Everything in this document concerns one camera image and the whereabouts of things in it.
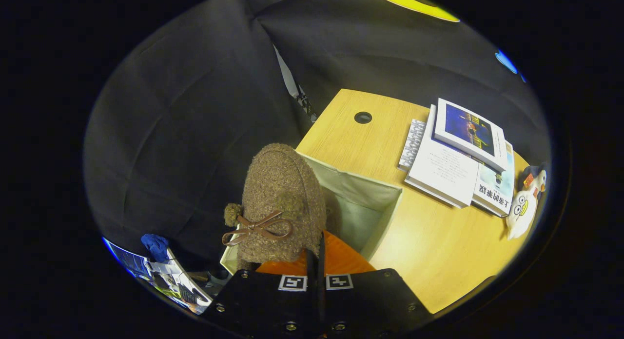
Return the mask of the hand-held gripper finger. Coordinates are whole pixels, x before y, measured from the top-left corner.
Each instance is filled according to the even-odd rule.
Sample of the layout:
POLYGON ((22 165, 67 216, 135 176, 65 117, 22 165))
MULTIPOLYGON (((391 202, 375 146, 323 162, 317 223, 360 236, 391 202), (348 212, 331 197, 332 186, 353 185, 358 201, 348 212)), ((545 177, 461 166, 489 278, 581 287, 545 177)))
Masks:
POLYGON ((318 258, 306 251, 306 275, 241 269, 202 314, 228 339, 313 339, 318 336, 318 258))
POLYGON ((395 269, 331 273, 320 245, 319 328, 328 339, 400 339, 433 321, 395 269))

